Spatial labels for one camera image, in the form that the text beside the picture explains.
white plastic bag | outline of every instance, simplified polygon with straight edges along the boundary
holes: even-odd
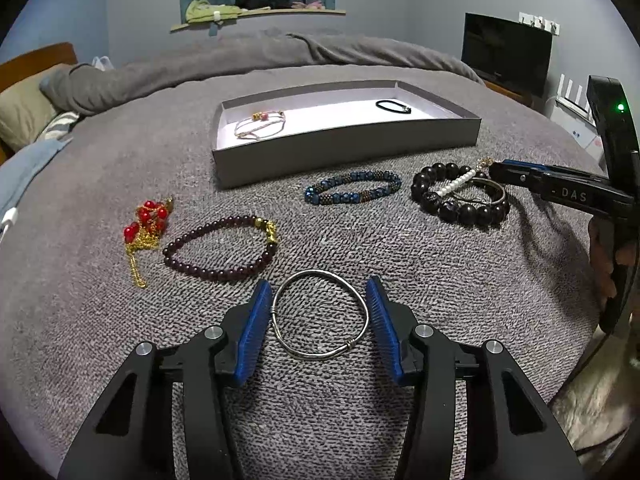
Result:
[[[98,70],[113,70],[114,66],[111,63],[111,60],[107,56],[102,57],[94,57],[94,60],[91,63],[92,66],[95,66]]]

wooden headboard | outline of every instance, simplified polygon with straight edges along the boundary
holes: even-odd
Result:
[[[0,64],[0,92],[29,76],[60,63],[76,64],[78,58],[71,43],[56,43],[32,50]],[[0,164],[13,155],[11,149],[0,140]]]

beige pillow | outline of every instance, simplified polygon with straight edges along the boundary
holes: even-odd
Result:
[[[58,114],[40,91],[43,78],[66,64],[57,64],[0,92],[0,139],[18,151],[38,138]]]

blue wall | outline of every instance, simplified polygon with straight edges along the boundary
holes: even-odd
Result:
[[[108,56],[107,0],[29,0],[0,45],[0,63],[63,41],[78,61]]]

jewelry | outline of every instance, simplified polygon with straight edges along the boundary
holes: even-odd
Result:
[[[366,189],[364,191],[351,193],[321,194],[332,187],[365,180],[388,182],[388,184],[375,189]],[[401,187],[402,179],[392,171],[351,171],[351,173],[332,176],[321,180],[317,184],[308,186],[305,189],[305,202],[312,205],[357,204],[375,200],[382,196],[388,196],[398,191]]]
[[[238,121],[236,127],[234,128],[234,135],[236,139],[266,139],[267,137],[273,137],[274,135],[279,134],[284,129],[284,123],[286,122],[286,117],[284,116],[284,112],[279,110],[277,112],[258,112],[253,114],[250,118],[244,119],[242,121]],[[245,132],[240,132],[239,129],[243,126],[247,126],[248,124],[255,123],[257,121],[264,122],[260,126],[256,126],[251,130],[247,130]],[[277,132],[273,132],[271,134],[266,134],[263,136],[258,136],[255,133],[263,128],[271,126],[272,124],[280,123],[280,129]]]
[[[382,103],[388,103],[394,106],[399,106],[400,109],[398,108],[387,108],[386,106],[383,106]],[[410,114],[411,113],[411,108],[409,108],[408,106],[403,105],[402,103],[397,103],[395,101],[392,101],[390,99],[382,99],[380,101],[376,101],[376,106],[382,110],[385,110],[387,112],[393,112],[395,114]]]
[[[364,313],[364,325],[360,330],[360,332],[358,332],[358,335],[356,337],[347,339],[345,343],[343,345],[338,346],[338,348],[335,348],[329,352],[318,353],[318,354],[302,352],[300,350],[296,350],[292,348],[287,343],[285,343],[282,337],[282,333],[280,332],[280,329],[278,327],[278,320],[277,320],[278,300],[281,298],[282,293],[291,283],[295,282],[296,280],[299,280],[304,276],[319,276],[321,278],[327,278],[328,280],[332,280],[333,282],[337,283],[342,288],[348,290],[351,293],[351,295],[356,299],[356,301],[358,302],[358,304],[360,305]],[[342,279],[337,274],[334,274],[327,270],[306,269],[306,270],[300,270],[300,272],[296,272],[294,275],[289,276],[284,281],[284,283],[280,285],[280,288],[278,289],[275,296],[273,297],[273,303],[271,303],[271,324],[273,325],[273,332],[276,336],[276,339],[279,341],[279,343],[282,345],[282,347],[285,349],[285,351],[289,355],[305,361],[326,361],[327,359],[338,357],[339,355],[342,355],[345,352],[348,352],[349,350],[353,349],[357,345],[357,343],[362,339],[362,337],[364,336],[364,333],[367,331],[367,327],[369,326],[369,309],[367,308],[367,303],[365,303],[364,299],[358,293],[358,291],[355,290],[355,288],[353,288],[351,284],[349,284],[346,280]]]
[[[141,249],[158,248],[160,237],[166,229],[167,218],[173,210],[173,197],[169,197],[164,203],[147,200],[142,206],[136,208],[136,215],[140,222],[133,222],[124,228],[124,248],[129,259],[129,268],[134,283],[140,288],[146,287],[146,281],[140,276],[133,253]]]
[[[266,249],[257,260],[245,267],[240,266],[235,269],[206,269],[204,267],[198,267],[191,264],[184,264],[174,258],[175,252],[191,240],[200,238],[201,236],[212,231],[217,231],[218,229],[240,226],[253,226],[267,233]],[[173,270],[177,270],[183,274],[195,276],[208,282],[234,282],[244,280],[249,276],[254,276],[261,270],[264,270],[264,268],[271,263],[271,260],[273,260],[273,256],[277,249],[278,240],[276,239],[276,225],[271,220],[263,220],[255,215],[244,215],[222,218],[215,222],[197,227],[169,243],[167,247],[162,250],[162,254],[164,254],[164,264],[167,267],[171,267]]]
[[[506,218],[511,210],[511,205],[507,200],[507,192],[504,187],[489,179],[481,171],[492,163],[490,158],[479,160],[475,170],[469,166],[459,168],[453,162],[446,165],[437,162],[432,166],[424,167],[414,176],[414,183],[411,186],[412,199],[419,202],[427,213],[437,214],[446,222],[458,221],[462,225],[476,224],[480,227],[497,225]],[[439,180],[450,180],[450,183],[440,187],[437,191],[432,191],[430,189],[431,183]],[[468,182],[483,187],[487,192],[490,192],[489,188],[494,190],[494,192],[490,192],[491,200],[482,202],[481,200],[467,199],[454,193],[455,190]],[[448,194],[452,194],[460,202],[466,203],[459,205],[455,200],[444,200]],[[480,203],[481,205],[476,208],[471,205],[472,203]]]

